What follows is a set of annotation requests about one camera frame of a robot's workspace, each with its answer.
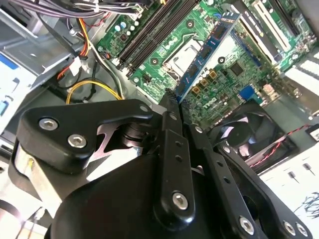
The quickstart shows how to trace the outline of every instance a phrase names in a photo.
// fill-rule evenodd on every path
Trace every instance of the memory chip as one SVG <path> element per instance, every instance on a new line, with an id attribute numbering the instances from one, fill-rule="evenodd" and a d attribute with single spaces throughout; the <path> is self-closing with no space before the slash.
<path id="1" fill-rule="evenodd" d="M 204 46 L 204 48 L 203 48 L 203 50 L 202 50 L 200 56 L 201 56 L 203 59 L 206 59 L 206 57 L 209 56 L 210 52 L 211 52 L 210 47 Z"/>
<path id="2" fill-rule="evenodd" d="M 225 31 L 227 30 L 227 28 L 225 26 L 222 26 L 222 25 L 217 25 L 215 30 L 214 30 L 214 34 L 213 36 L 216 38 L 216 39 L 220 39 L 223 34 L 225 33 Z"/>
<path id="3" fill-rule="evenodd" d="M 190 68 L 189 68 L 189 76 L 190 77 L 193 77 L 198 71 L 198 67 L 196 65 L 192 65 Z"/>
<path id="4" fill-rule="evenodd" d="M 241 73 L 244 72 L 243 68 L 238 64 L 238 62 L 235 62 L 231 67 L 230 70 L 236 75 L 239 76 Z"/>

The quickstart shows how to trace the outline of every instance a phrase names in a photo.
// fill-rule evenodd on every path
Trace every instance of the green circuit board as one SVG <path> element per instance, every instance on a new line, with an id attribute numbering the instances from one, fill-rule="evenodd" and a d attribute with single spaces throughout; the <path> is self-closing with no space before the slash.
<path id="1" fill-rule="evenodd" d="M 251 4 L 254 1 L 244 1 L 252 13 L 254 13 L 254 8 Z M 129 77 L 132 83 L 154 103 L 161 100 L 166 88 L 174 89 L 178 83 L 178 78 L 172 77 L 165 66 L 168 59 L 188 42 L 206 40 L 218 20 L 218 13 L 223 12 L 221 8 L 223 2 L 225 1 L 216 0 L 214 6 L 209 6 L 206 0 L 202 0 Z M 283 0 L 282 2 L 289 12 L 296 8 L 292 0 Z M 154 6 L 149 11 L 154 12 L 156 7 L 158 6 Z M 143 19 L 141 18 L 140 21 L 147 22 L 153 12 L 144 11 Z M 242 46 L 232 36 L 228 36 L 227 45 L 224 43 L 226 45 L 223 55 L 226 58 L 225 63 L 215 64 L 214 67 L 206 69 L 209 74 L 205 74 L 186 97 L 191 103 L 191 115 L 195 123 L 206 128 L 231 113 L 232 110 L 245 102 L 239 96 L 239 92 L 248 85 L 255 89 L 257 93 L 255 100 L 260 104 L 262 104 L 263 99 L 267 99 L 268 102 L 272 100 L 263 90 L 262 85 L 265 83 L 271 84 L 278 94 L 293 94 L 293 89 L 281 79 L 280 74 L 300 61 L 316 45 L 317 40 L 313 39 L 313 33 L 302 15 L 294 20 L 301 32 L 298 37 L 289 35 L 276 12 L 271 13 L 271 17 L 288 38 L 291 49 L 282 52 L 283 59 L 277 65 L 272 65 L 255 43 L 253 37 L 241 24 L 237 24 L 235 32 L 241 36 L 245 45 L 258 57 L 262 65 L 257 66 Z M 126 29 L 122 29 L 120 32 L 114 30 L 114 27 L 123 21 L 129 22 L 130 19 L 127 16 L 120 16 L 98 45 L 103 47 L 105 53 L 111 54 L 114 58 L 127 44 L 119 39 Z M 262 26 L 275 44 L 276 41 L 267 26 Z M 234 67 L 239 69 L 239 72 L 234 71 Z"/>

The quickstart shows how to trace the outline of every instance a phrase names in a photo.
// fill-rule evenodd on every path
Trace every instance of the black fan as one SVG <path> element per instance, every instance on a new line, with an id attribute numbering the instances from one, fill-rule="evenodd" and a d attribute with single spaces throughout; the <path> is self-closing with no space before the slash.
<path id="1" fill-rule="evenodd" d="M 282 141 L 276 152 L 254 170 L 265 169 L 298 150 L 296 144 L 254 100 L 239 106 L 212 127 L 208 137 L 213 147 L 226 140 L 249 165 L 262 160 Z"/>
<path id="2" fill-rule="evenodd" d="M 246 112 L 223 122 L 220 139 L 227 139 L 242 157 L 251 157 L 276 140 L 277 129 L 267 114 Z"/>

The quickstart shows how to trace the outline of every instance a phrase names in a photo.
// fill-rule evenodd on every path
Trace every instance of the motherboard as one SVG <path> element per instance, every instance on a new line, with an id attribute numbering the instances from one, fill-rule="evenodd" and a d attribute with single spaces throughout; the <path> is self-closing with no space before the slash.
<path id="1" fill-rule="evenodd" d="M 167 0 L 137 8 L 116 18 L 99 51 L 154 103 L 166 88 L 190 84 L 194 61 L 209 56 L 185 97 L 203 128 L 250 99 L 264 106 L 281 94 L 298 96 L 283 74 L 317 44 L 293 0 Z M 218 27 L 226 13 L 240 15 L 228 32 Z M 214 52 L 205 47 L 212 35 L 223 39 Z"/>

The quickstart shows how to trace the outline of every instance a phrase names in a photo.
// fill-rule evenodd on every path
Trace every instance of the silver screw head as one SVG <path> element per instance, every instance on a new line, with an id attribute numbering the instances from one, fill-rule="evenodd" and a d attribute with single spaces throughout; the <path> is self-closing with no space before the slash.
<path id="1" fill-rule="evenodd" d="M 239 218 L 240 226 L 247 232 L 249 235 L 253 235 L 255 233 L 254 226 L 252 223 L 245 217 Z"/>
<path id="2" fill-rule="evenodd" d="M 201 129 L 201 127 L 199 126 L 196 126 L 195 127 L 196 131 L 199 132 L 199 133 L 203 133 L 203 130 Z"/>
<path id="3" fill-rule="evenodd" d="M 170 116 L 173 120 L 177 120 L 177 117 L 176 117 L 173 113 L 169 113 L 169 116 Z"/>
<path id="4" fill-rule="evenodd" d="M 57 129 L 59 127 L 57 121 L 55 121 L 53 119 L 49 119 L 49 118 L 41 119 L 39 121 L 39 126 L 42 129 L 48 130 L 48 131 L 53 131 L 53 130 L 55 130 L 55 129 Z"/>
<path id="5" fill-rule="evenodd" d="M 230 153 L 230 149 L 226 146 L 223 147 L 223 150 L 226 152 L 226 153 Z"/>
<path id="6" fill-rule="evenodd" d="M 296 235 L 296 231 L 295 231 L 295 229 L 293 228 L 293 226 L 291 226 L 290 223 L 284 221 L 284 227 L 285 227 L 286 231 L 288 231 L 291 235 L 293 235 L 293 236 Z"/>
<path id="7" fill-rule="evenodd" d="M 305 237 L 308 237 L 308 233 L 307 233 L 306 229 L 303 226 L 301 226 L 299 223 L 296 223 L 296 226 L 297 226 L 298 231 L 302 235 L 304 235 Z"/>
<path id="8" fill-rule="evenodd" d="M 84 148 L 86 146 L 86 139 L 79 134 L 73 134 L 68 137 L 68 143 L 74 148 Z"/>
<path id="9" fill-rule="evenodd" d="M 141 109 L 142 111 L 144 111 L 144 112 L 149 111 L 148 108 L 146 108 L 145 106 L 140 106 L 140 109 Z"/>
<path id="10" fill-rule="evenodd" d="M 186 210 L 188 208 L 188 200 L 182 193 L 174 193 L 173 194 L 173 203 L 180 210 Z"/>

